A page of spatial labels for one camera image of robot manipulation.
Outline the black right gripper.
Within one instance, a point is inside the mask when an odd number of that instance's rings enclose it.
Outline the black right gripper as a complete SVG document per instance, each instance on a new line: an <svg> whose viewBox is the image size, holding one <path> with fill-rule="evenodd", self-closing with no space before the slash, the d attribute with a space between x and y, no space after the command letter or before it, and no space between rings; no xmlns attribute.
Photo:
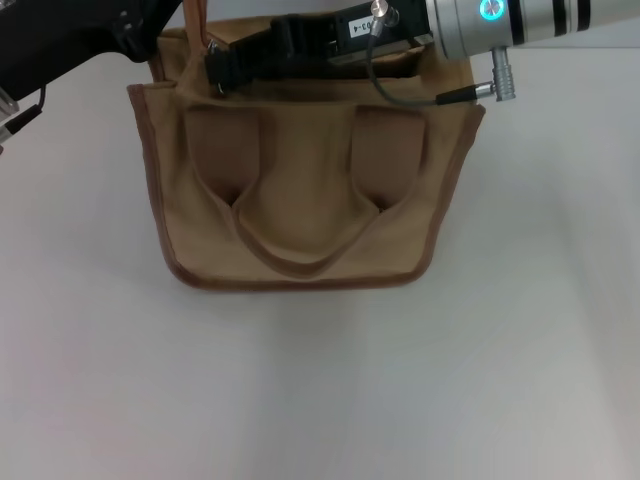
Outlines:
<svg viewBox="0 0 640 480"><path fill-rule="evenodd" d="M374 40L373 56L423 45L431 33L423 1L390 1L389 16ZM329 77L366 60L374 16L369 2L319 15L285 15L271 29L224 46L210 40L205 55L209 83L222 94L256 79Z"/></svg>

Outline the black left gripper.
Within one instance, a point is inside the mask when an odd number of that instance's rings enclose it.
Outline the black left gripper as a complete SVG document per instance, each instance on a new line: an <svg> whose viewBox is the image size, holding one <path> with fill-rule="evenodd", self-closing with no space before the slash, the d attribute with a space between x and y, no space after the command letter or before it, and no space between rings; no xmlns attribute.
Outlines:
<svg viewBox="0 0 640 480"><path fill-rule="evenodd" d="M88 60L148 61L179 0L1 3L1 90L18 101Z"/></svg>

